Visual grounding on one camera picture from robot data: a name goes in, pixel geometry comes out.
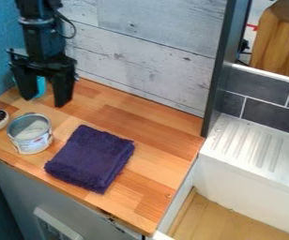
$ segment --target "black metal frame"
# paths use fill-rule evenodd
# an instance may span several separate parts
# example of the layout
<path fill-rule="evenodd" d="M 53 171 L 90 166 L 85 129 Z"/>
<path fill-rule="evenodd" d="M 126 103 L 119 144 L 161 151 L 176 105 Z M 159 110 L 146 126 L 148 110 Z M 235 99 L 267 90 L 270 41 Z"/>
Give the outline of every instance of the black metal frame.
<path fill-rule="evenodd" d="M 224 90 L 233 63 L 238 58 L 252 0 L 228 0 L 221 39 L 211 79 L 201 136 L 206 138 L 221 114 Z"/>

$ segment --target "folded towel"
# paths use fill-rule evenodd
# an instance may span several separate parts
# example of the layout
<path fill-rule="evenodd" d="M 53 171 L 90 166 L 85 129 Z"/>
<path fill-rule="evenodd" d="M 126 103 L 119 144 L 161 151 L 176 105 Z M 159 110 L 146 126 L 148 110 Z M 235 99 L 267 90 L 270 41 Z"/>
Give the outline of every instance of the folded towel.
<path fill-rule="evenodd" d="M 65 182 L 104 193 L 133 150 L 133 141 L 81 125 L 44 169 Z"/>

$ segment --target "white cabinet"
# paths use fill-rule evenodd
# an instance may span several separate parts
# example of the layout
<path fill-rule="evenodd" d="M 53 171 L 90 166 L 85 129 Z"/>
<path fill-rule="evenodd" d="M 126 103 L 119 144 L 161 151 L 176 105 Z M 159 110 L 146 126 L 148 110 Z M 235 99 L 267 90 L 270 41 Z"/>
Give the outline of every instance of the white cabinet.
<path fill-rule="evenodd" d="M 193 167 L 177 192 L 158 230 L 147 240 L 172 240 L 165 235 L 193 183 Z M 141 240 L 136 233 L 71 198 L 28 178 L 0 162 L 0 187 L 16 218 L 25 240 L 42 239 L 33 215 L 38 207 L 80 234 L 85 240 Z"/>

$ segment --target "metal tin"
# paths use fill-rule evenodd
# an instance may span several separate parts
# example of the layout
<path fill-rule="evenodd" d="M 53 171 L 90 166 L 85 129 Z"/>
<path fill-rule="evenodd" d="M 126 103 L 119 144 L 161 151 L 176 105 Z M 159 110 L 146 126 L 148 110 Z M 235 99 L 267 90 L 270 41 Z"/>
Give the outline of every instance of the metal tin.
<path fill-rule="evenodd" d="M 17 152 L 32 155 L 47 149 L 53 141 L 49 118 L 38 113 L 26 113 L 8 126 L 8 136 Z"/>

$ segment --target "robotic arm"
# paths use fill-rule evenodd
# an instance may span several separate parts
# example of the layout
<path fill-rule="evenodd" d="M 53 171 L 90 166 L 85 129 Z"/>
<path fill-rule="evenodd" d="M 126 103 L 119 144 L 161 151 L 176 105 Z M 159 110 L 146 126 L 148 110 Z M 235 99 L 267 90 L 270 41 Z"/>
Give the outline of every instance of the robotic arm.
<path fill-rule="evenodd" d="M 73 23 L 57 10 L 61 0 L 15 0 L 20 11 L 25 50 L 8 49 L 10 68 L 25 100 L 38 94 L 38 77 L 53 85 L 54 105 L 62 107 L 72 99 L 76 60 L 65 54 L 65 38 L 73 38 Z M 63 21 L 73 26 L 74 33 L 66 37 Z"/>

